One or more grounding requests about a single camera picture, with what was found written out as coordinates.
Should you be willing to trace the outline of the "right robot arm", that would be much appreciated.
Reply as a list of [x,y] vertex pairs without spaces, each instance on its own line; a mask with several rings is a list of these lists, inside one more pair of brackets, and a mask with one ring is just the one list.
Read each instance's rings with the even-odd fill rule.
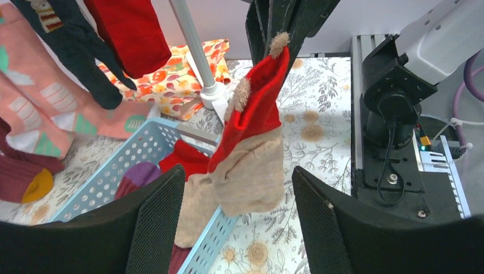
[[[253,63],[269,54],[279,33],[290,36],[295,59],[336,6],[337,1],[250,1],[245,27]],[[482,48],[482,1],[440,1],[388,36],[362,63],[362,96],[370,111],[365,139],[379,147],[404,146],[418,121],[417,105]]]

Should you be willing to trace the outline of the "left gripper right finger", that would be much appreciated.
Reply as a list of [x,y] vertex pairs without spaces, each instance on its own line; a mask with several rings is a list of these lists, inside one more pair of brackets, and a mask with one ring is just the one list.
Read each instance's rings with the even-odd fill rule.
[[443,224],[398,217],[292,173],[312,273],[482,273],[483,216]]

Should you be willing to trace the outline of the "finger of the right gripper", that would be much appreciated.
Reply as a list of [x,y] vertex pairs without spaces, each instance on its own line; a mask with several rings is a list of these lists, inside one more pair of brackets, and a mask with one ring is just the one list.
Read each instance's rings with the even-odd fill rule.
[[329,18],[340,0],[301,0],[296,1],[291,22],[289,24],[290,61],[293,65],[299,54],[305,38],[315,36]]
[[250,1],[245,29],[253,65],[262,61],[269,53],[273,38],[273,16],[280,4],[281,1]]

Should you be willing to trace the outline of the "red santa sock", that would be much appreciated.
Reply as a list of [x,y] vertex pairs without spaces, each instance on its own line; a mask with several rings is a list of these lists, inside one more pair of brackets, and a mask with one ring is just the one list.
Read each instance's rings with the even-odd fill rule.
[[174,150],[159,162],[159,167],[162,172],[167,172],[177,164],[181,164],[185,171],[185,180],[188,181],[193,174],[205,174],[208,162],[208,156],[185,141],[178,140]]

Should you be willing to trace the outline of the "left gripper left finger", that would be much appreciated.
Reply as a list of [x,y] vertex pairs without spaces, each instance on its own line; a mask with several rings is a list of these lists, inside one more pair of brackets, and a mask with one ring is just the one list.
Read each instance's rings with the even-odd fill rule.
[[1,223],[2,273],[167,273],[185,172],[152,183],[70,221]]

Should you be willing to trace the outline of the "red beige sock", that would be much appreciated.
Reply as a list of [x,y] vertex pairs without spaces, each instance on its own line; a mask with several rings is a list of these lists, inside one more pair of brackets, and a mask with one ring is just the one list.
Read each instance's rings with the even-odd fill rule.
[[269,212],[284,196],[283,127],[276,100],[289,65],[289,41],[288,33],[272,39],[268,56],[239,80],[226,109],[208,173],[227,216]]
[[184,186],[175,245],[193,247],[218,206],[209,175],[190,175]]

